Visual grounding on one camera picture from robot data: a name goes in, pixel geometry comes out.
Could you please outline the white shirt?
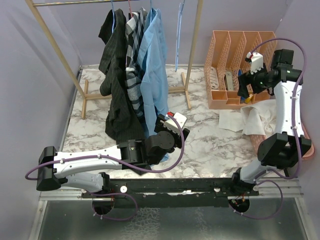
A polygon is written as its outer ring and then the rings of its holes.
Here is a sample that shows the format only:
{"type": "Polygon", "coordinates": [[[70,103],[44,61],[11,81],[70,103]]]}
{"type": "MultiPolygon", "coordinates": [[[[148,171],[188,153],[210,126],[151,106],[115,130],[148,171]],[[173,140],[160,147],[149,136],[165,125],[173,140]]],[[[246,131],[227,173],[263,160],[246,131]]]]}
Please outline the white shirt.
{"type": "Polygon", "coordinates": [[[224,130],[241,132],[243,135],[271,136],[276,128],[276,101],[263,100],[246,105],[239,111],[220,110],[218,126],[224,130]]]}

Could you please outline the light blue shirt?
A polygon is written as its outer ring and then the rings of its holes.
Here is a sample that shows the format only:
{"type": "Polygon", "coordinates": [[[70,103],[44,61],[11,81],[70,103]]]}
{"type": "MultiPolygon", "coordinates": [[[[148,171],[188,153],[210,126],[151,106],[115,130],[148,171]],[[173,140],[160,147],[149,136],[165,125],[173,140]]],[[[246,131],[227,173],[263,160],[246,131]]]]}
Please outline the light blue shirt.
{"type": "Polygon", "coordinates": [[[167,44],[160,9],[147,14],[143,38],[138,52],[138,64],[144,72],[140,84],[147,136],[155,134],[156,119],[165,115],[168,107],[168,78],[166,73],[167,44]]]}

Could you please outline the blue wire hanger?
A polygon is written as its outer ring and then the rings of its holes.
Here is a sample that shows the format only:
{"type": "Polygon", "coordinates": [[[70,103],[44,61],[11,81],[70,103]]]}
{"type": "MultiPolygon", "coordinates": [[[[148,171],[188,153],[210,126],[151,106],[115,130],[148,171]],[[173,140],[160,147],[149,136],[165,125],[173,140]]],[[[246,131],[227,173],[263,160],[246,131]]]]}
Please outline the blue wire hanger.
{"type": "Polygon", "coordinates": [[[177,18],[177,29],[176,29],[176,46],[175,46],[175,64],[174,69],[175,72],[178,70],[179,64],[179,49],[180,49],[180,38],[181,38],[181,25],[182,25],[182,15],[185,6],[185,0],[179,3],[179,10],[178,10],[178,18],[177,18]]]}

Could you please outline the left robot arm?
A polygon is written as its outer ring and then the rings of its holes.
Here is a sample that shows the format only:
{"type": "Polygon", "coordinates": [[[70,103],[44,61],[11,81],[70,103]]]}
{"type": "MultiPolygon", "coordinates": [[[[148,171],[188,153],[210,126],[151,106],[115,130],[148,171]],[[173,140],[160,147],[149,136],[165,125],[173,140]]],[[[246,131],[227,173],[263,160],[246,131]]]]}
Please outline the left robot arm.
{"type": "Polygon", "coordinates": [[[153,173],[166,154],[185,147],[190,131],[185,128],[187,117],[168,112],[156,119],[155,134],[145,140],[129,140],[115,146],[84,152],[61,152],[54,146],[43,149],[36,177],[36,189],[53,191],[65,185],[106,197],[111,190],[105,170],[135,170],[153,173]]]}

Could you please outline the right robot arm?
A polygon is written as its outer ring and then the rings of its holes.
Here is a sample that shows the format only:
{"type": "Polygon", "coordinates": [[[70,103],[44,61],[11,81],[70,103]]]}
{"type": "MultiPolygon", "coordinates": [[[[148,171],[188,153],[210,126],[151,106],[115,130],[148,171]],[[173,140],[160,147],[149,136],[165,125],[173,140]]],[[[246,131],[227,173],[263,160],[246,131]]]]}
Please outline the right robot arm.
{"type": "Polygon", "coordinates": [[[262,54],[246,55],[250,70],[238,77],[237,94],[248,98],[250,85],[255,94],[267,90],[274,95],[276,123],[274,134],[259,144],[257,159],[232,174],[229,189],[236,196],[250,192],[255,182],[267,173],[295,166],[312,146],[312,141],[305,137],[300,117],[303,72],[293,68],[293,57],[293,50],[276,50],[268,70],[262,54]]]}

